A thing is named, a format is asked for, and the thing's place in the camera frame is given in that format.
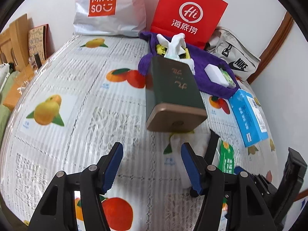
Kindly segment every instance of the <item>nike logo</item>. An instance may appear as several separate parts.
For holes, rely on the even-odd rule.
[[[247,72],[245,69],[248,67],[248,65],[241,58],[239,58],[237,61],[230,62],[229,67],[233,70]]]

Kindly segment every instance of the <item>purple towel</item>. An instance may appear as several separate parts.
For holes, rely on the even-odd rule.
[[[157,35],[156,33],[152,33],[152,32],[141,32],[139,34],[139,38],[148,41],[149,46],[150,46],[150,53],[143,56],[138,64],[138,71],[142,75],[147,74],[147,69],[150,65],[152,56],[158,55],[156,51],[156,45],[159,44],[159,42],[157,40],[156,35]],[[168,41],[171,41],[170,37],[165,37],[165,38]],[[195,80],[197,82],[199,90],[202,92],[208,93],[210,95],[217,96],[219,98],[224,98],[224,99],[229,99],[231,96],[233,96],[234,93],[240,88],[240,86],[238,85],[235,79],[235,75],[233,74],[232,70],[229,68],[228,64],[224,60],[196,46],[193,46],[190,44],[186,44],[186,45],[189,50],[190,57],[195,62],[195,72],[196,72]],[[235,82],[236,88],[229,89],[217,83],[211,82],[206,72],[204,71],[204,68],[209,63],[215,66],[223,65],[224,70],[227,71],[227,73],[230,75],[230,77]]]

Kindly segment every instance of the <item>white shopping bag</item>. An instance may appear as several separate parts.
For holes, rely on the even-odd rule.
[[[75,33],[136,37],[146,26],[143,0],[75,0]]]

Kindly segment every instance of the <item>wooden door frame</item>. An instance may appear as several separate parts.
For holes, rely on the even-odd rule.
[[[284,43],[285,39],[289,35],[293,23],[294,23],[294,19],[289,14],[289,12],[286,12],[275,35],[271,39],[267,48],[260,55],[261,62],[256,72],[253,73],[251,76],[249,76],[249,78],[247,79],[247,82],[249,84],[251,84],[258,77],[258,75],[265,69],[265,67],[270,63],[270,61],[276,55],[276,53],[278,52],[278,50],[281,48],[282,44]]]

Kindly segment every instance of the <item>blue gripper pad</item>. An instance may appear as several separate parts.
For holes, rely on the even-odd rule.
[[[193,161],[185,143],[181,146],[181,157],[188,173],[190,182],[193,186],[192,188],[196,190],[200,195],[202,192],[201,174],[198,171],[198,168],[196,167],[196,164]]]
[[[116,150],[107,165],[106,171],[104,173],[105,178],[104,178],[104,185],[102,190],[104,192],[107,192],[109,189],[111,189],[114,179],[116,177],[116,173],[118,172],[121,160],[123,158],[123,145],[121,143],[116,143],[117,147]]]

